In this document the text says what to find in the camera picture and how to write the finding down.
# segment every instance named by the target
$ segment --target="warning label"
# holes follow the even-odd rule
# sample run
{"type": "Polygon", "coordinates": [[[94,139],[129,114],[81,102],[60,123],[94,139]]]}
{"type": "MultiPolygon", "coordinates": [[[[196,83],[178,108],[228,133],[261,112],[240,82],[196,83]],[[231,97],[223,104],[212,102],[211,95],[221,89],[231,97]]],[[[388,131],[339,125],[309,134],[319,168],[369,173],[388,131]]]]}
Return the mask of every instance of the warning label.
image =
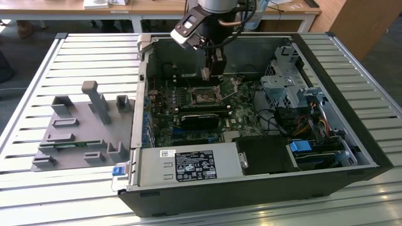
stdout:
{"type": "Polygon", "coordinates": [[[217,178],[212,151],[176,153],[174,161],[178,182],[217,178]]]}

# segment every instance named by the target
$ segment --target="wooden cabinet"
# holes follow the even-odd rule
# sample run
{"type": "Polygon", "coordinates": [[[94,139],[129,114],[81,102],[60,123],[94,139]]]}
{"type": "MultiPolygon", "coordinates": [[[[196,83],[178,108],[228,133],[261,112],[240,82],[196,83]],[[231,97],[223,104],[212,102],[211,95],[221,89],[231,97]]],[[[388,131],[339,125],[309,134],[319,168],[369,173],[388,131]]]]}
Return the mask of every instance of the wooden cabinet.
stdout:
{"type": "Polygon", "coordinates": [[[321,14],[315,18],[311,32],[335,33],[357,60],[402,11],[402,0],[315,0],[321,14]]]}

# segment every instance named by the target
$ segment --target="white box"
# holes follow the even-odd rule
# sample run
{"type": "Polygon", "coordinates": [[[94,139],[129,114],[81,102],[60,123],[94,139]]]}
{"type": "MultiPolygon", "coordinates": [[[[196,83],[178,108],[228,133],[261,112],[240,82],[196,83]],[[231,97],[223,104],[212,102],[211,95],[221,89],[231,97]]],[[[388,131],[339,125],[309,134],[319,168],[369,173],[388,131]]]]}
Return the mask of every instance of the white box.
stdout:
{"type": "Polygon", "coordinates": [[[109,3],[110,5],[120,5],[120,6],[124,6],[124,5],[126,5],[126,2],[128,2],[128,0],[108,0],[108,3],[109,3]]]}
{"type": "Polygon", "coordinates": [[[84,0],[84,9],[108,8],[106,0],[84,0]]]}

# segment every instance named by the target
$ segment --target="blue latch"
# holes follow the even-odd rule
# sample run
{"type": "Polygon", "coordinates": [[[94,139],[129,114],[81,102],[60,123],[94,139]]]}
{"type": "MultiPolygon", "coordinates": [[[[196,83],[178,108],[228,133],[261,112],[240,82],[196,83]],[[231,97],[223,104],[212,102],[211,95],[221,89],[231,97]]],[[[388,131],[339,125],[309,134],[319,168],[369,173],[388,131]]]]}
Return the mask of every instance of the blue latch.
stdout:
{"type": "Polygon", "coordinates": [[[124,176],[125,175],[125,166],[114,166],[112,175],[114,176],[124,176]]]}
{"type": "Polygon", "coordinates": [[[289,144],[289,149],[292,152],[308,152],[311,151],[311,146],[308,141],[297,140],[289,144]]]}

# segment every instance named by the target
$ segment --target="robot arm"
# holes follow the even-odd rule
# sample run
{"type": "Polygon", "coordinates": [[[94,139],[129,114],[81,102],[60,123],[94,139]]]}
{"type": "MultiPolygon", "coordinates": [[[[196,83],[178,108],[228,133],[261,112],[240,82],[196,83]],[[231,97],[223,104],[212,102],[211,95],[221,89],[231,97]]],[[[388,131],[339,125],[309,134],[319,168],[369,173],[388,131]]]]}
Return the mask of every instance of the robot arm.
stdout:
{"type": "Polygon", "coordinates": [[[205,65],[201,77],[205,81],[211,76],[223,74],[225,68],[223,47],[239,36],[244,24],[255,14],[256,0],[251,2],[252,7],[248,0],[197,0],[196,6],[184,15],[169,34],[182,48],[204,50],[205,65]],[[244,19],[236,22],[236,14],[241,12],[244,19]],[[240,28],[229,37],[236,26],[240,28]]]}

